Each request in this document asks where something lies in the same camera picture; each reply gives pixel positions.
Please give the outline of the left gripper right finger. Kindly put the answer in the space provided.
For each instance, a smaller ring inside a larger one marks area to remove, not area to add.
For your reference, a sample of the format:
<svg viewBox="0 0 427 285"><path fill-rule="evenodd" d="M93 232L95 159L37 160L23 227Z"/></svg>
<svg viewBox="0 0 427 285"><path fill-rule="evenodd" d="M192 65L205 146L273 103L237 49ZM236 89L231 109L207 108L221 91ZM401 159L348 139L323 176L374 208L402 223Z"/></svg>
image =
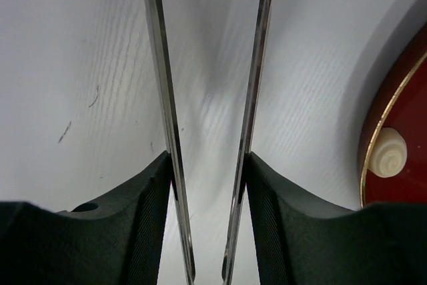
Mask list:
<svg viewBox="0 0 427 285"><path fill-rule="evenodd" d="M376 203L352 211L246 157L262 284L425 284L426 206Z"/></svg>

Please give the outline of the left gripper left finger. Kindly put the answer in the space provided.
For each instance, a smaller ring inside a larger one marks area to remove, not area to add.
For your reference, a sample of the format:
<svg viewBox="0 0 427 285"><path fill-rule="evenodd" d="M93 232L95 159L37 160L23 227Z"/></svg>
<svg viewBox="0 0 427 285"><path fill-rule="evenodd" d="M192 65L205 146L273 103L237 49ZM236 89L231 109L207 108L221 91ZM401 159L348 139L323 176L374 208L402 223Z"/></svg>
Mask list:
<svg viewBox="0 0 427 285"><path fill-rule="evenodd" d="M172 178L169 154L68 212L1 203L2 284L155 284Z"/></svg>

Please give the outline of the metal serving tongs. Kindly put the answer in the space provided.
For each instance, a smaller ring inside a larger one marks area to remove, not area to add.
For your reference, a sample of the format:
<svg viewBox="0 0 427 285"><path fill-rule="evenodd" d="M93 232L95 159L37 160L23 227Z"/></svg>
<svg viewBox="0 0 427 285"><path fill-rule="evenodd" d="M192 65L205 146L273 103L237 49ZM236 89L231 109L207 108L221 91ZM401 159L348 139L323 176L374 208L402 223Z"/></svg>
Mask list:
<svg viewBox="0 0 427 285"><path fill-rule="evenodd" d="M154 70L163 110L163 126L165 130L166 147L173 164L172 185L179 234L181 238L185 277L188 284L193 284L195 281L195 260L193 255L193 243L191 238L190 218L183 173L183 160L179 139L175 97L173 92L163 1L144 1ZM272 0L259 0L250 75L236 164L232 204L230 208L227 242L222 264L222 279L224 284L231 284L234 271L236 246L242 214L242 200L246 185L246 179L243 177L243 167L244 160L251 150L258 93L270 26L271 5Z"/></svg>

